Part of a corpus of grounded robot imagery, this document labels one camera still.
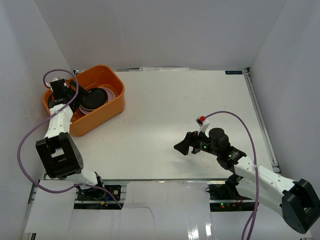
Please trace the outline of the black plate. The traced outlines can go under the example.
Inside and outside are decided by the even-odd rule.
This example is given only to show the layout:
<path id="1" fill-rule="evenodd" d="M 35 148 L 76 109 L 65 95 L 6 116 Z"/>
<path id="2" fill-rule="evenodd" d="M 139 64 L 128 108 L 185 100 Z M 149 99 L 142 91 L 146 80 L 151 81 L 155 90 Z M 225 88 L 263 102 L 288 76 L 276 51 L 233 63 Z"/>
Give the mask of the black plate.
<path id="1" fill-rule="evenodd" d="M 92 88 L 88 91 L 88 95 L 82 102 L 81 107 L 86 111 L 93 111 L 107 103 L 108 99 L 108 94 L 103 88 Z"/>

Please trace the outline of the pink plastic plate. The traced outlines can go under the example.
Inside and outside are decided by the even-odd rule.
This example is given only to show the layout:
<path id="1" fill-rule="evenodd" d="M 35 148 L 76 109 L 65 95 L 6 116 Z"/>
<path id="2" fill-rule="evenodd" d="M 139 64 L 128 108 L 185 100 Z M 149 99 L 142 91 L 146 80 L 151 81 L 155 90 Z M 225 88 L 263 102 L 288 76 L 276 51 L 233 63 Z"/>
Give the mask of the pink plastic plate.
<path id="1" fill-rule="evenodd" d="M 116 95 L 114 94 L 114 92 L 112 90 L 110 90 L 109 88 L 105 88 L 105 87 L 101 87 L 101 88 L 104 89 L 107 92 L 107 95 L 108 95 L 108 101 L 105 104 L 113 101 L 116 98 Z M 85 110 L 81 106 L 79 107 L 79 109 L 85 115 L 87 115 L 87 114 L 89 114 L 89 113 L 94 111 L 94 110 L 92 110 L 92 111 Z"/>

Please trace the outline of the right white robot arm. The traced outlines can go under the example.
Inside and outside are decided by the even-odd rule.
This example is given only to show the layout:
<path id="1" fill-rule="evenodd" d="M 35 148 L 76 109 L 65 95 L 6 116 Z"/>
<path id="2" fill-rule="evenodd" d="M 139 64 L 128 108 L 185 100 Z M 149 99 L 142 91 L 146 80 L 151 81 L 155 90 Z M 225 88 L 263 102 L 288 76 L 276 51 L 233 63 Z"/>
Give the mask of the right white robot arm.
<path id="1" fill-rule="evenodd" d="M 217 157 L 219 165 L 232 172 L 227 179 L 226 195 L 257 200 L 279 214 L 293 230 L 305 234 L 320 217 L 320 199 L 305 179 L 295 181 L 263 166 L 257 166 L 242 151 L 232 146 L 221 128 L 208 134 L 188 132 L 174 149 L 188 155 L 200 151 Z"/>

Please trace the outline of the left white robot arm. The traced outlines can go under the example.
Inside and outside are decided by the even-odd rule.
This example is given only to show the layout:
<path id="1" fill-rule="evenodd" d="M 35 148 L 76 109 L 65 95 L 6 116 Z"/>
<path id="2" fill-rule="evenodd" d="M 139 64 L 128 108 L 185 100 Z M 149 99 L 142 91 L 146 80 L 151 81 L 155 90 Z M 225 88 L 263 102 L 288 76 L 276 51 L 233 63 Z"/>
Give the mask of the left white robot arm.
<path id="1" fill-rule="evenodd" d="M 70 102 L 76 94 L 72 86 L 77 84 L 73 80 L 67 84 L 65 79 L 54 78 L 48 86 L 52 91 L 48 98 L 51 119 L 44 138 L 35 144 L 45 171 L 52 179 L 73 182 L 85 197 L 102 199 L 106 193 L 102 178 L 84 168 L 82 155 L 70 135 L 72 117 L 88 93 L 80 88 Z"/>

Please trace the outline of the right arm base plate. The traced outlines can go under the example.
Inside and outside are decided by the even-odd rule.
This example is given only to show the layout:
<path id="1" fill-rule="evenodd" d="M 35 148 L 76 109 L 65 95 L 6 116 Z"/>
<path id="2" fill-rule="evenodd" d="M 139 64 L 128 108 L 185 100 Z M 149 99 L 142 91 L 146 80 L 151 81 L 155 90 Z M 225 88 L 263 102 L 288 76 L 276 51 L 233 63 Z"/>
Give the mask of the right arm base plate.
<path id="1" fill-rule="evenodd" d="M 209 194 L 210 211 L 215 212 L 252 212 L 255 202 L 227 190 L 225 184 L 209 184 L 205 191 Z"/>

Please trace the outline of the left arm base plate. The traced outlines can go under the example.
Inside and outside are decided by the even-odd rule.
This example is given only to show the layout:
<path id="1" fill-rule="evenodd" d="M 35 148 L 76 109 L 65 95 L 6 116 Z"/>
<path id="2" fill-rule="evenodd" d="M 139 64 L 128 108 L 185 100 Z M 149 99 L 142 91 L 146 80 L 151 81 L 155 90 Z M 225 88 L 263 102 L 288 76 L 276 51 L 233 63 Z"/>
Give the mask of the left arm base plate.
<path id="1" fill-rule="evenodd" d="M 89 202 L 99 202 L 100 205 L 110 205 L 115 204 L 117 206 L 118 201 L 121 200 L 121 185 L 105 185 L 105 190 L 97 189 L 97 188 L 88 188 L 88 189 L 79 189 L 76 196 L 76 201 L 81 204 L 86 204 Z"/>

